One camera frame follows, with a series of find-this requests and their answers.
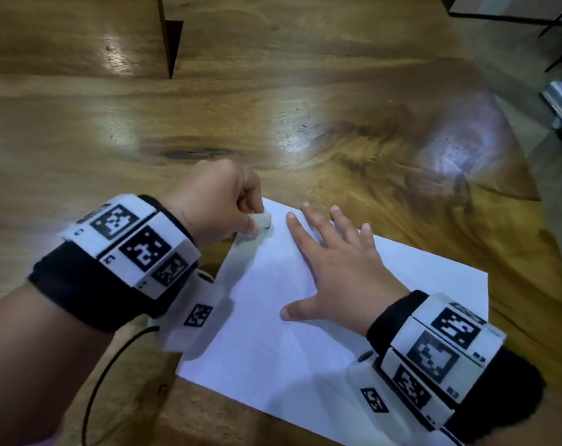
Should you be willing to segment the person's right hand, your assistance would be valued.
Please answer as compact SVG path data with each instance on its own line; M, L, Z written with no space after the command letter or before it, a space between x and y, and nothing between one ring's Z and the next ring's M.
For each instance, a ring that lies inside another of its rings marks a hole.
M314 276L320 318L366 337L376 319L411 291L384 265L380 257L368 257L360 249L359 229L337 205L328 219L344 239L344 249L301 251L301 234L307 233L297 216L289 212L286 224L294 243Z

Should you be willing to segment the person's left hand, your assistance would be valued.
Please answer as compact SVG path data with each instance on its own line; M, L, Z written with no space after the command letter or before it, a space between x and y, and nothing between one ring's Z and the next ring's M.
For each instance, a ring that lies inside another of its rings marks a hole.
M238 233L243 173L255 172L230 159L202 160L160 202L186 228L196 247L218 244Z

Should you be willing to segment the white paper sheet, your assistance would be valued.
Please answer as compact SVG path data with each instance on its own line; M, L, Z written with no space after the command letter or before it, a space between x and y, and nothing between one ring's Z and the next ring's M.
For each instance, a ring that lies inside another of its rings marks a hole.
M238 239L217 274L231 314L203 352L185 353L179 375L345 446L389 446L345 382L367 341L328 323L280 319L285 304L315 293L285 215L307 224L299 210L263 202L270 229L258 240Z

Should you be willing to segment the person's left forearm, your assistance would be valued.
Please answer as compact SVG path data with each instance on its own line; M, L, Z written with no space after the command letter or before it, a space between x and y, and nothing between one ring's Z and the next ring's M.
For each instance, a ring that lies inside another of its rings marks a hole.
M114 338L24 283L0 300L0 446L43 442Z

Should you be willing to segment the white marker-tag wrist band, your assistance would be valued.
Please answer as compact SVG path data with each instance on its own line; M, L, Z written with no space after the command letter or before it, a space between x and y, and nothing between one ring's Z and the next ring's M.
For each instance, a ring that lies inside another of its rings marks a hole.
M157 300L195 264L200 252L164 211L120 194L59 234L126 285Z
M507 335L445 294L429 296L404 322L381 371L433 428L443 427Z

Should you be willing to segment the black metal frame furniture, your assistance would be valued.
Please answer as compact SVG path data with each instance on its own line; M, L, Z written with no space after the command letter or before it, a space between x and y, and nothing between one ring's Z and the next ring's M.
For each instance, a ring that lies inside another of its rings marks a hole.
M477 56L562 79L562 0L441 0Z

